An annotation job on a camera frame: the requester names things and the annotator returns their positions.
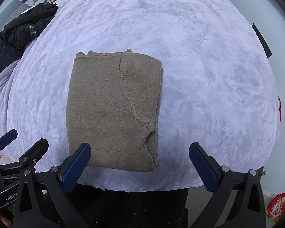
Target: pile of clothes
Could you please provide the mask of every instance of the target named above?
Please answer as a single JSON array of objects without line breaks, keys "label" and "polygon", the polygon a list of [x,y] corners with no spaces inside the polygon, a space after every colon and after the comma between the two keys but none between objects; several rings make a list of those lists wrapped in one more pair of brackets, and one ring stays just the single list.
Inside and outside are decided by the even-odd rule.
[{"label": "pile of clothes", "polygon": [[4,26],[0,32],[0,72],[22,57],[26,44],[42,33],[57,10],[57,4],[39,3]]}]

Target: blue gripper pad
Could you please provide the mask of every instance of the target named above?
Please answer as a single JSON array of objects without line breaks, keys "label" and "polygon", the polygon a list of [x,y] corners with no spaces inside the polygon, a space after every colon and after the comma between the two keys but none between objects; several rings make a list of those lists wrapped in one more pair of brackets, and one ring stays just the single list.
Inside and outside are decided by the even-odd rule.
[{"label": "blue gripper pad", "polygon": [[80,178],[84,168],[91,158],[91,147],[89,144],[80,146],[82,149],[78,156],[73,160],[65,174],[62,176],[61,188],[64,194],[72,191]]},{"label": "blue gripper pad", "polygon": [[219,188],[216,174],[194,143],[190,145],[189,157],[206,189],[215,194]]},{"label": "blue gripper pad", "polygon": [[12,129],[0,138],[0,150],[3,150],[9,143],[18,136],[17,130]]}]

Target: gray cushion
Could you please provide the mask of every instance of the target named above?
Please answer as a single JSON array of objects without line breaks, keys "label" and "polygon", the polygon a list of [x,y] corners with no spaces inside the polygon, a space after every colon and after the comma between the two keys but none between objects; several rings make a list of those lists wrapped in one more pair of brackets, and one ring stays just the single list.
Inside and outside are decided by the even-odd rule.
[{"label": "gray cushion", "polygon": [[28,9],[30,6],[14,0],[6,6],[6,8],[0,13],[0,31],[4,29],[4,26],[15,19],[24,10]]}]

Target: white fleece blanket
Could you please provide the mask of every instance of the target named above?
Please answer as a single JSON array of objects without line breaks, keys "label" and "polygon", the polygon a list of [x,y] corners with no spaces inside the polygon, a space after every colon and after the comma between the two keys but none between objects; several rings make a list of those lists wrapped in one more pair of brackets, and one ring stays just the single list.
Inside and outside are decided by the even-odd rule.
[{"label": "white fleece blanket", "polygon": [[277,88],[251,25],[228,0],[58,0],[59,9],[19,62],[0,74],[0,135],[13,161],[40,138],[47,171],[68,154],[66,105],[77,52],[130,48],[159,59],[163,85],[157,169],[86,167],[79,183],[141,192],[202,185],[188,149],[199,142],[220,165],[258,169],[279,134]]}]

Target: red object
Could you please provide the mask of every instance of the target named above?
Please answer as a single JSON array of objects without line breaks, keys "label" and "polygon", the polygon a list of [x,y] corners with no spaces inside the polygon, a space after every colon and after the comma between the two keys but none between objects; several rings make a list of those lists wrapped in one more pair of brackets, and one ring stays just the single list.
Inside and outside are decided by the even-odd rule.
[{"label": "red object", "polygon": [[285,212],[285,193],[277,195],[267,207],[267,217],[278,222]]},{"label": "red object", "polygon": [[280,121],[281,121],[281,118],[282,118],[281,99],[279,96],[278,96],[278,98],[279,98],[279,110],[280,110]]}]

